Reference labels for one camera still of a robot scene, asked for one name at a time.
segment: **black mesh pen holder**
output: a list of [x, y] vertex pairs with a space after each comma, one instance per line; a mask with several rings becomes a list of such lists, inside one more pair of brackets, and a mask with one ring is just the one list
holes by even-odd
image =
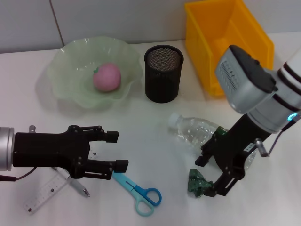
[[144, 55], [145, 94], [156, 103], [167, 103], [179, 92], [183, 54], [169, 45], [150, 48]]

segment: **blue light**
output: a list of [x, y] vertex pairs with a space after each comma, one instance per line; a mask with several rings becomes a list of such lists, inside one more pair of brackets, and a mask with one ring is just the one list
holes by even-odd
[[287, 117], [287, 120], [288, 121], [292, 120], [296, 115], [297, 113], [291, 114], [290, 116]]

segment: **ventilation slots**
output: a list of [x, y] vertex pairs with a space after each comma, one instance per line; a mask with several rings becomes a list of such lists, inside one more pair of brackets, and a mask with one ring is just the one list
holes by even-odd
[[220, 72], [222, 73], [222, 76], [224, 78], [224, 81], [228, 88], [231, 91], [235, 91], [237, 89], [237, 82], [235, 81], [235, 74], [229, 67], [227, 61], [224, 61], [221, 63]]

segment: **yellow plastic bin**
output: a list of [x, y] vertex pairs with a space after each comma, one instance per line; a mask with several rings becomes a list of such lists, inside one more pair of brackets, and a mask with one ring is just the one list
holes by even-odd
[[223, 96], [215, 68], [229, 45], [237, 45], [272, 69], [273, 42], [242, 0], [186, 3], [186, 48], [205, 90]]

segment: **pink ball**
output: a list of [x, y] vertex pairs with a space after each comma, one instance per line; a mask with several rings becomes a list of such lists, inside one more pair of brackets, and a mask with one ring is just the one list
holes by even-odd
[[103, 64], [94, 71], [93, 83], [99, 91], [113, 91], [121, 83], [121, 72], [113, 63]]

